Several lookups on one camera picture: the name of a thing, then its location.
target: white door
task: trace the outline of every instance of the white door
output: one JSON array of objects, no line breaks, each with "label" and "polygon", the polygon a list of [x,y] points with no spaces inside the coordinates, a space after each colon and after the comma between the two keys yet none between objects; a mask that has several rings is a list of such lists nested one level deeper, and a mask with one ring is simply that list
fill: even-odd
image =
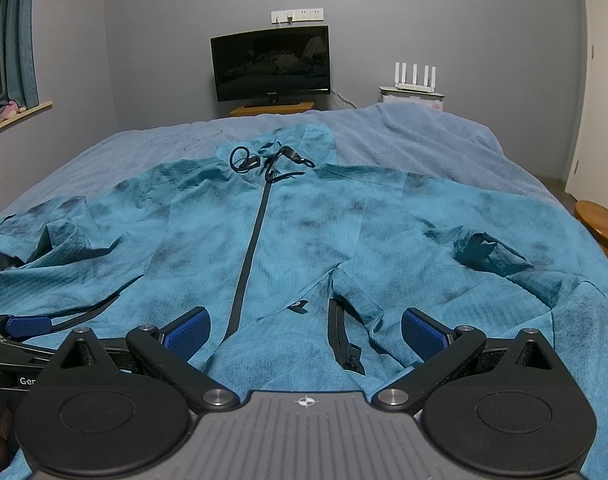
[{"label": "white door", "polygon": [[586,94],[566,192],[608,208],[608,0],[586,0]]}]

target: stool seat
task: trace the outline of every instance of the stool seat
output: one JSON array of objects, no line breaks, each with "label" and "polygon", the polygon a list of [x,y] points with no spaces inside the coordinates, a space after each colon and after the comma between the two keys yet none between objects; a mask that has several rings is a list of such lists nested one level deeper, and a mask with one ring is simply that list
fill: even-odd
[{"label": "stool seat", "polygon": [[608,258],[608,209],[593,202],[580,200],[575,204],[575,217],[593,235]]}]

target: wooden table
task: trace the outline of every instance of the wooden table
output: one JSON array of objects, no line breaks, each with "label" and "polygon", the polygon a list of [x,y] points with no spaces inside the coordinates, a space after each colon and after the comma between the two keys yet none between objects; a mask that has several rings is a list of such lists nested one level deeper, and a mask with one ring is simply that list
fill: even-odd
[{"label": "wooden table", "polygon": [[575,217],[593,235],[608,258],[608,209],[593,202],[580,200],[575,204]]},{"label": "wooden table", "polygon": [[229,115],[231,117],[252,117],[260,114],[301,114],[308,112],[315,107],[314,102],[302,102],[294,105],[275,105],[275,106],[241,106],[235,108]]}]

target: white router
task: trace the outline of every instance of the white router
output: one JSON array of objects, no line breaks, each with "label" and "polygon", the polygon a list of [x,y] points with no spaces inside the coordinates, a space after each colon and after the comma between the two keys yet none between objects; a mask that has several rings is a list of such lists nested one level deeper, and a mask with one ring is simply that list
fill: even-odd
[{"label": "white router", "polygon": [[395,63],[395,88],[400,90],[414,90],[416,92],[435,92],[435,67],[431,68],[431,84],[428,81],[428,65],[424,67],[424,84],[417,84],[417,65],[413,65],[413,82],[406,82],[406,63],[402,63],[402,81],[399,80],[399,62]]}]

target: floor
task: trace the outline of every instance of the floor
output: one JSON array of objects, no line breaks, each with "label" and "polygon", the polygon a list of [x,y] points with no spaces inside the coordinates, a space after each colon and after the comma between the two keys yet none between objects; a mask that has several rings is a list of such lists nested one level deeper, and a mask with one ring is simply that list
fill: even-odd
[{"label": "floor", "polygon": [[539,176],[537,179],[544,184],[551,195],[562,203],[569,213],[573,214],[577,200],[564,191],[564,188],[566,187],[566,183],[564,181],[545,176]]}]

